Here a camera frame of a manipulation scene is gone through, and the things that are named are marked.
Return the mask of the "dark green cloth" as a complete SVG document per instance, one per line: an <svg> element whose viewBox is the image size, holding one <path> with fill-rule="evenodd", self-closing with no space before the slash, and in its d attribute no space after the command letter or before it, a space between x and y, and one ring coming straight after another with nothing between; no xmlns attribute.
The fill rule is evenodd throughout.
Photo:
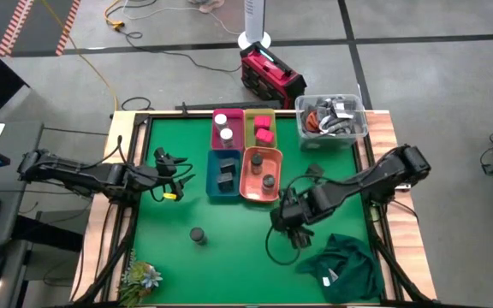
<svg viewBox="0 0 493 308"><path fill-rule="evenodd" d="M314 277L331 304L378 298L384 290L383 274L370 247L344 234L332 234L324 249L300 261L295 271Z"/></svg>

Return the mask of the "yellow-green plastic bin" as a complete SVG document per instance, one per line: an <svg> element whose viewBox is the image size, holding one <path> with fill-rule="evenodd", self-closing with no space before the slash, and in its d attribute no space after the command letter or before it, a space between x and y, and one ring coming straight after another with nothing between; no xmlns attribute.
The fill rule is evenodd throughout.
<svg viewBox="0 0 493 308"><path fill-rule="evenodd" d="M277 146L276 115L275 115L275 111L272 109L249 109L244 111L245 147L248 148L256 145L255 129L254 129L254 118L256 116L268 116L270 118L269 131L271 131L275 135L271 147L276 148Z"/></svg>

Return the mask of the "person's foot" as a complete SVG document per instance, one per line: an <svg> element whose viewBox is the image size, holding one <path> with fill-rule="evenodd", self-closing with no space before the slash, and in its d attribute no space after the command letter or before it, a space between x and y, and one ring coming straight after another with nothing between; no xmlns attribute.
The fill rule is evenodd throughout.
<svg viewBox="0 0 493 308"><path fill-rule="evenodd" d="M188 0L191 4L196 5L200 12L204 14L211 13L214 9L222 7L225 0Z"/></svg>

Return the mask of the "red and black toolbox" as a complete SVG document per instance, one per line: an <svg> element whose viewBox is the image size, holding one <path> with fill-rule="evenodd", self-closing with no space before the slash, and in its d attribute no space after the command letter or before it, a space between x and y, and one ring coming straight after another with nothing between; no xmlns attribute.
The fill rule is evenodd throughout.
<svg viewBox="0 0 493 308"><path fill-rule="evenodd" d="M276 100L281 109L292 109L294 100L305 93L306 81L260 42L240 52L241 81L262 100Z"/></svg>

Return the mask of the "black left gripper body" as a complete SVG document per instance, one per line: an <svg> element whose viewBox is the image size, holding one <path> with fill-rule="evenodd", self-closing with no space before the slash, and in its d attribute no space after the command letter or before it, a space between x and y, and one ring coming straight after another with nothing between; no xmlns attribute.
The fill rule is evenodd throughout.
<svg viewBox="0 0 493 308"><path fill-rule="evenodd" d="M144 165L143 173L148 177L145 189L152 189L174 183L177 167L174 164L157 164L155 167Z"/></svg>

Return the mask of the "grey cloth pile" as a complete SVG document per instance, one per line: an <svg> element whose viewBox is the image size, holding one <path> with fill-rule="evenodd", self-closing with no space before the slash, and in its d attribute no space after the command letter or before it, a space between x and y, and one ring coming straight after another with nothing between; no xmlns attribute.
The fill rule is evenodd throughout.
<svg viewBox="0 0 493 308"><path fill-rule="evenodd" d="M296 102L299 131L308 139L346 138L366 133L365 107L354 95L305 96ZM317 112L319 132L306 131L305 119Z"/></svg>

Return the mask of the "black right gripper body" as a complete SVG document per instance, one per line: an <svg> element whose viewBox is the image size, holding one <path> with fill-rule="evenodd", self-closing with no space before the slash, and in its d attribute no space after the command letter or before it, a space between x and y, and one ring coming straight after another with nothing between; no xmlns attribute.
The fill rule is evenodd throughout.
<svg viewBox="0 0 493 308"><path fill-rule="evenodd" d="M309 198L282 198L279 206L270 212L271 226L278 232L312 234L304 225L314 217L315 212L316 205Z"/></svg>

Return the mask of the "blue plastic bin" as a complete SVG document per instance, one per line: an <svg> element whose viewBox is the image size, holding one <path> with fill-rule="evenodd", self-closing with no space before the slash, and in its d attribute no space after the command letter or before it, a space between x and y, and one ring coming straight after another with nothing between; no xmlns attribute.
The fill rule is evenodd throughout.
<svg viewBox="0 0 493 308"><path fill-rule="evenodd" d="M232 192L220 192L217 186L217 176L221 174L219 160L232 157L236 162L234 174L234 190ZM207 156L205 191L210 198L238 198L241 179L241 152L237 150L211 150Z"/></svg>

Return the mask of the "long black bar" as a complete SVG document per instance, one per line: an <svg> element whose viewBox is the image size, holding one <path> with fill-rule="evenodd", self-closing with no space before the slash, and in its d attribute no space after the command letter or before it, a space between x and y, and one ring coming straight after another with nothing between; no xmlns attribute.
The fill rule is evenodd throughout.
<svg viewBox="0 0 493 308"><path fill-rule="evenodd" d="M236 103L220 103L220 104L186 104L176 105L175 110L216 110L216 109L273 109L279 110L282 107L278 100L269 101L252 101L252 102L236 102Z"/></svg>

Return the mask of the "pink plastic bin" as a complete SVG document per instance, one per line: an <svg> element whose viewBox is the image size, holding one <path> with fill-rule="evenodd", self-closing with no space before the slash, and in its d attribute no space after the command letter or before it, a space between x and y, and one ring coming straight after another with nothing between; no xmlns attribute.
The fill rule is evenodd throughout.
<svg viewBox="0 0 493 308"><path fill-rule="evenodd" d="M220 142L219 132L217 131L213 117L215 114L224 113L228 117L229 128L234 133L234 147L233 150L244 150L244 111L240 109L216 109L212 112L212 124L211 124L211 149L212 150L225 150Z"/></svg>

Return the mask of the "clear plastic storage box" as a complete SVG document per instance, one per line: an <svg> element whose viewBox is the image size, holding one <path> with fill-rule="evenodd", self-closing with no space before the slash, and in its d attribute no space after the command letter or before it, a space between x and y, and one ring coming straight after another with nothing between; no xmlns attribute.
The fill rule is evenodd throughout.
<svg viewBox="0 0 493 308"><path fill-rule="evenodd" d="M367 128L367 121L366 121L366 128L367 131L365 134L354 137L354 136L349 136L346 138L315 138L315 139L308 139L305 136L302 135L302 133L299 131L299 123L297 120L297 111L296 111L296 102L298 98L303 98L305 96L333 96L333 95L343 95L343 94L326 94L326 95L303 95L299 96L295 99L294 106L295 106L295 112L296 112L296 121L297 121L297 127L298 127L298 135L300 138L300 149L304 151L309 151L309 150L337 150L337 149L347 149L351 147L358 139L363 139L367 133L368 133L368 128Z"/></svg>

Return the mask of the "white tower fan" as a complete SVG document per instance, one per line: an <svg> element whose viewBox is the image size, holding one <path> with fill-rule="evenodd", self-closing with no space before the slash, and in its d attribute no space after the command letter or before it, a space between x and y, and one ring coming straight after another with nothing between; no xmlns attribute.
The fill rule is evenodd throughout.
<svg viewBox="0 0 493 308"><path fill-rule="evenodd" d="M244 50L259 42L264 48L271 44L270 35L264 30L265 0L244 0L245 30L238 38L239 47Z"/></svg>

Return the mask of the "grey desk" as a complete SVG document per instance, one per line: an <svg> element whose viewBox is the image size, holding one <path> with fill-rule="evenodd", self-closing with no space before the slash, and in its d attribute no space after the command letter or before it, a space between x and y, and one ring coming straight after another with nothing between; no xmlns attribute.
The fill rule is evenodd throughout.
<svg viewBox="0 0 493 308"><path fill-rule="evenodd" d="M15 307L15 291L23 277L27 243L11 239L26 187L18 180L17 169L22 155L38 147L42 129L43 124L37 121L8 122L0 135L0 153L10 159L10 165L0 167L0 248L6 255L0 279L0 308Z"/></svg>

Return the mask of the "orange plastic bin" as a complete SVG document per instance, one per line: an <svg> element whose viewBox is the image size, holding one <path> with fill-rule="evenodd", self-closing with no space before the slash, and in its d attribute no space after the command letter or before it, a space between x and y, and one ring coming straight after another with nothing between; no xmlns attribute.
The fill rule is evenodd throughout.
<svg viewBox="0 0 493 308"><path fill-rule="evenodd" d="M263 170L260 175L254 175L251 171L251 157L256 152L264 158ZM278 200L281 170L282 153L278 149L257 146L246 148L242 159L240 195L247 200L260 203L271 203ZM275 189L269 194L262 190L262 180L267 174L274 175L276 178Z"/></svg>

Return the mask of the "white-capped spice jar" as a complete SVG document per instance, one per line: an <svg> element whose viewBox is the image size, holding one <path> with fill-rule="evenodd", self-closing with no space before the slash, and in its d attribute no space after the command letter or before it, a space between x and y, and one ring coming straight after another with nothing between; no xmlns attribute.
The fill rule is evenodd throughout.
<svg viewBox="0 0 493 308"><path fill-rule="evenodd" d="M219 133L219 137L223 148L230 149L234 147L234 133L232 129L228 127L223 128Z"/></svg>
<svg viewBox="0 0 493 308"><path fill-rule="evenodd" d="M229 127L228 117L224 113L215 114L213 117L213 123L219 133Z"/></svg>

